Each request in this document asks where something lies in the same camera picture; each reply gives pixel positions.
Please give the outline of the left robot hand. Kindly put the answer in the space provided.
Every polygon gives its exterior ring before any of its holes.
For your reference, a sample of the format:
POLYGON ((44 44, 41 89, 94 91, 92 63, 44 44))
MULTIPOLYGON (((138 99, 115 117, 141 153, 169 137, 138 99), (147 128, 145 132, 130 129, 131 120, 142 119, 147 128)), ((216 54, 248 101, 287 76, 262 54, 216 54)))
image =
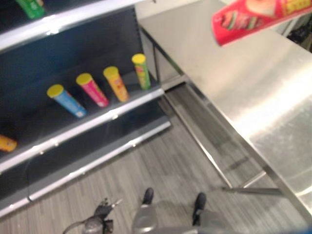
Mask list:
POLYGON ((114 209, 114 207, 118 206, 123 199, 118 199, 115 202, 110 203, 109 199, 106 197, 103 201, 100 202, 100 204, 96 207, 94 211, 94 216, 105 220, 110 212, 114 209))

